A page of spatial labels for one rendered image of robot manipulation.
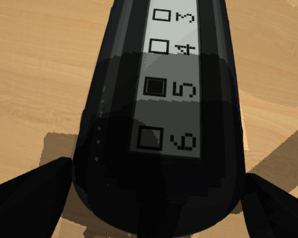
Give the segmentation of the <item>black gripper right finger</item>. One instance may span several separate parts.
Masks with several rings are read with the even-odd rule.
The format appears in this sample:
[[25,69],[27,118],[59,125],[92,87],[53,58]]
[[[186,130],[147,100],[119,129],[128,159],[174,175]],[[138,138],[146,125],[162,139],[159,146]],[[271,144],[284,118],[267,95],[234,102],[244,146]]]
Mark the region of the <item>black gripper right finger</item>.
[[298,198],[257,174],[245,174],[242,212],[250,238],[298,238]]

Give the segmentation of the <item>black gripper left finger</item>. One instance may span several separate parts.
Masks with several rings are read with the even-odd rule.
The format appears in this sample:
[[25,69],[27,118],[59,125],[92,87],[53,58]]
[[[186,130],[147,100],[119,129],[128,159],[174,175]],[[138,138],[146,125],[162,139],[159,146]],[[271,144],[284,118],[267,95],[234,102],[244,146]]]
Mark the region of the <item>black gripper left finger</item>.
[[60,157],[1,183],[0,238],[51,238],[72,181],[72,158]]

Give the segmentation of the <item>dark grey controller unit with green rocker switches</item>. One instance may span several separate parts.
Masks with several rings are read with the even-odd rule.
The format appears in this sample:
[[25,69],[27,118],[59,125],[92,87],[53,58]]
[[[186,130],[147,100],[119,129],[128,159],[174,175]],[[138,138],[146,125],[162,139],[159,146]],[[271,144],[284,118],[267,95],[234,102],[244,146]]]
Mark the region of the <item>dark grey controller unit with green rocker switches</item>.
[[86,208],[136,238],[233,211],[246,169],[225,0],[115,0],[74,153]]

